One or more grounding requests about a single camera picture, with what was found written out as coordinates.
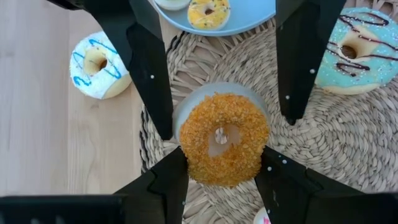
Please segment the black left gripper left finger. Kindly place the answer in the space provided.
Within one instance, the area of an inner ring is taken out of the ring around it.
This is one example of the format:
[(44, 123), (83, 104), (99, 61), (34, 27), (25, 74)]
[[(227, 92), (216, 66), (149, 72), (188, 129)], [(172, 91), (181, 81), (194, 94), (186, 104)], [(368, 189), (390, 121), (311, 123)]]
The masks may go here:
[(188, 189), (187, 159), (180, 147), (117, 194), (124, 201), (126, 223), (181, 224)]

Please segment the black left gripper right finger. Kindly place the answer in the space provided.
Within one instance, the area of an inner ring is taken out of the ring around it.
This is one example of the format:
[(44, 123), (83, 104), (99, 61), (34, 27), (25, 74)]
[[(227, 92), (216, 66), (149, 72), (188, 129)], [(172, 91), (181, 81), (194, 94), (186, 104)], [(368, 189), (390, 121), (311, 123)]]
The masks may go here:
[(328, 200), (363, 194), (268, 146), (255, 182), (272, 223), (341, 223)]

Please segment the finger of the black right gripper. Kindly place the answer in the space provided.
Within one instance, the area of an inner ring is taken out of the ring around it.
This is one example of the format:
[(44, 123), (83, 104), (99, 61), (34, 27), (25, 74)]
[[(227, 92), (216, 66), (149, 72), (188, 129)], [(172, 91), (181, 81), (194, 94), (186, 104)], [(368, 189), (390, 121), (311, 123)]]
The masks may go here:
[(173, 136), (173, 104), (159, 15), (148, 0), (86, 0), (129, 71), (163, 140)]
[(303, 118), (326, 45), (345, 0), (277, 0), (276, 47), (280, 112)]

